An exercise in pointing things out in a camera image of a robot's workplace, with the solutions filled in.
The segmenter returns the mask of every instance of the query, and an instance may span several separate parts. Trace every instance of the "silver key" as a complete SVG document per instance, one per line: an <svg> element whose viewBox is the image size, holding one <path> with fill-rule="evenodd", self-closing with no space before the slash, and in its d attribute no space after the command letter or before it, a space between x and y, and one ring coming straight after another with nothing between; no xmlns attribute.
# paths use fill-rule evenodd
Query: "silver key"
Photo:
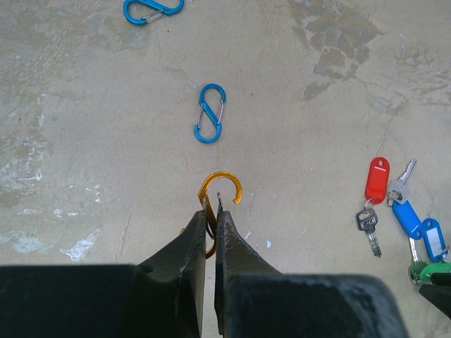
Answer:
<svg viewBox="0 0 451 338"><path fill-rule="evenodd" d="M404 171L404 173L399 176L397 180L393 180L389 183L387 189L388 205L390 205L390 200L396 200L399 204L404 204L404 202L409 198L409 189L407 188L406 183L414 169L415 164L415 159L410 160L406 171Z"/></svg>
<svg viewBox="0 0 451 338"><path fill-rule="evenodd" d="M412 257L412 262L410 263L409 270L408 270L409 278L410 278L410 281L412 283L414 283L415 285L420 285L421 284L421 280L420 280L421 271L423 271L423 269L428 264L423 262L421 260L420 255L418 254L418 252L416 252L415 239L410 238L410 237L408 237L408 238L409 238L410 255Z"/></svg>
<svg viewBox="0 0 451 338"><path fill-rule="evenodd" d="M373 255L377 257L382 256L381 248L379 246L378 239L376 237L376 224L378 224L378 216L373 208L364 208L355 214L355 222L357 229L365 232L368 237Z"/></svg>

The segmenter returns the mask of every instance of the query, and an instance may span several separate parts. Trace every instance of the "carabiner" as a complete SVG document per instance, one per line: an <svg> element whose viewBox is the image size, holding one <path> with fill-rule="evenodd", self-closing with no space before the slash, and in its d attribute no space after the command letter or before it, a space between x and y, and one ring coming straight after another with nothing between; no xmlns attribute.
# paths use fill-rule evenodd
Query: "carabiner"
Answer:
<svg viewBox="0 0 451 338"><path fill-rule="evenodd" d="M213 235L213 246L207 251L206 253L207 258L212 257L216 252L216 232L218 229L218 221L216 220L216 216L214 215L213 209L211 208L209 195L207 194L207 189L214 180L220 177L228 178L235 185L237 189L237 194L235 196L235 199L233 200L233 203L239 204L242 198L241 182L237 179L236 176L227 173L225 171L220 171L218 173L214 173L208 176L204 184L200 188L200 191L197 196L199 197L199 202L201 206L204 207L204 203L206 205L206 221L208 222L208 226L210 227L211 233Z"/></svg>
<svg viewBox="0 0 451 338"><path fill-rule="evenodd" d="M155 10L156 13L147 15L147 16L143 16L140 19L135 19L129 13L129 8L130 8L131 4L139 4L139 5L149 7L151 9ZM180 3L177 7L169 8L169 7L163 6L153 0L125 0L123 9L124 9L125 18L128 20L129 23L132 23L133 25L136 25L136 26L144 26L148 23L152 23L154 21L162 19L165 16L171 16L171 15L177 14L178 12L180 12L182 10L184 4L185 4L185 0L180 0ZM156 18L153 18L151 20L147 20L157 14L160 14L160 16L157 16Z"/></svg>
<svg viewBox="0 0 451 338"><path fill-rule="evenodd" d="M221 94L221 100L219 101L219 110L218 110L218 116L213 112L213 110L210 108L210 105L205 100L205 92L209 89L216 89ZM200 112L199 117L197 119L197 124L194 127L194 135L196 135L196 138L205 144L211 144L218 140L218 138L221 136L221 130L222 130L222 124L221 124L221 115L223 113L224 103L227 100L226 92L224 89L218 85L218 84L208 84L204 88L202 88L202 91L200 92L199 97L199 104L200 104ZM208 117L210 118L211 122L213 123L214 127L216 128L216 135L211 139L205 139L200 135L200 119L202 117L203 112L205 112Z"/></svg>

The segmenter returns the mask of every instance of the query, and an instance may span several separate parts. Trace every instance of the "blue carabiner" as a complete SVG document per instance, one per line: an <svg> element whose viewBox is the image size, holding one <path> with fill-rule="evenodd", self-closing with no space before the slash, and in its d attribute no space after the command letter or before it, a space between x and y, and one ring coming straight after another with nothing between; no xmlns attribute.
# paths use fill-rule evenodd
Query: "blue carabiner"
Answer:
<svg viewBox="0 0 451 338"><path fill-rule="evenodd" d="M216 114L211 110L210 105L205 100L205 92L209 89L216 89L221 94L221 100L219 101L218 116L216 116ZM221 115L223 113L223 104L224 104L224 102L226 102L226 100L227 100L226 92L218 84L211 83L211 84L208 84L207 86L205 86L204 88L202 88L202 91L200 92L200 97L199 97L199 104L200 104L199 118L197 119L197 124L194 127L194 135L196 135L196 138L200 142L206 143L206 144L211 144L211 143L216 142L218 140L218 138L221 136L221 130L222 130ZM208 117L210 118L214 127L216 128L216 135L211 139L205 139L199 133L200 118L202 117L203 112L205 112L208 115Z"/></svg>
<svg viewBox="0 0 451 338"><path fill-rule="evenodd" d="M132 17L130 15L130 13L128 12L129 7L131 4L140 4L149 8L152 8L153 10L156 11L155 14L153 15L149 15L149 16L143 16L140 19L135 19L134 17ZM154 21L157 21L161 18L164 18L165 16L170 16L170 15L174 15L177 14L178 12L180 12L183 8L183 5L185 4L185 0L180 0L180 3L177 7L175 8L169 8L166 6L163 6L161 4L159 4L158 2L155 2L153 0L125 0L124 2L124 15L125 18L132 23L133 25L136 26L144 26L147 23L152 23ZM148 18L151 18L152 16L156 15L160 13L160 16L157 16L156 18L147 21Z"/></svg>

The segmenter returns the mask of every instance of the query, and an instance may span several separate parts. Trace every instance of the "concrete floor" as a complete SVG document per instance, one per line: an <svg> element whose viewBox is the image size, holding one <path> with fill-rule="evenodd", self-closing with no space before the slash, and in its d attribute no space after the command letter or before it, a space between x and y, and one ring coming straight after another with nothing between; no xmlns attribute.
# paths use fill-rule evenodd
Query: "concrete floor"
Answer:
<svg viewBox="0 0 451 338"><path fill-rule="evenodd" d="M139 263L225 170L241 204L227 180L210 191L270 264L375 275L412 337L450 337L407 278L391 210L376 207L382 258L354 214L373 157L390 161L391 178L416 158L411 203L451 242L451 2L187 0L146 27L122 4L0 4L0 263ZM206 146L193 127L210 82L228 100ZM204 337L217 337L213 260L206 275Z"/></svg>

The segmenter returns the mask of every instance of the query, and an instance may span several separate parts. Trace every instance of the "orange carabiner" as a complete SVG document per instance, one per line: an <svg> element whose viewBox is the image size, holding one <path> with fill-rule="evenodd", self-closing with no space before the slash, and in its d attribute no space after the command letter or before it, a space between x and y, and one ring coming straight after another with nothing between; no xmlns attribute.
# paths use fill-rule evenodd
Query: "orange carabiner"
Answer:
<svg viewBox="0 0 451 338"><path fill-rule="evenodd" d="M217 178L220 178L220 177L228 178L229 180L231 180L233 182L233 184L237 188L237 194L235 196L235 199L233 200L233 203L239 204L241 202L241 198L242 198L241 182L237 179L236 176L234 176L230 173L227 173L225 171L220 171L218 173L214 173L214 174L211 174L210 176L208 176L207 179L205 180L204 184L200 188L200 191L198 193L199 202L200 202L201 206L204 207L204 201L205 201L206 221L208 222L210 229L211 229L211 233L213 235L213 246L206 252L207 259L212 257L214 255L214 253L216 252L216 232L218 229L218 221L216 220L216 216L214 215L213 209L211 208L209 195L207 194L207 189L214 180L216 180Z"/></svg>

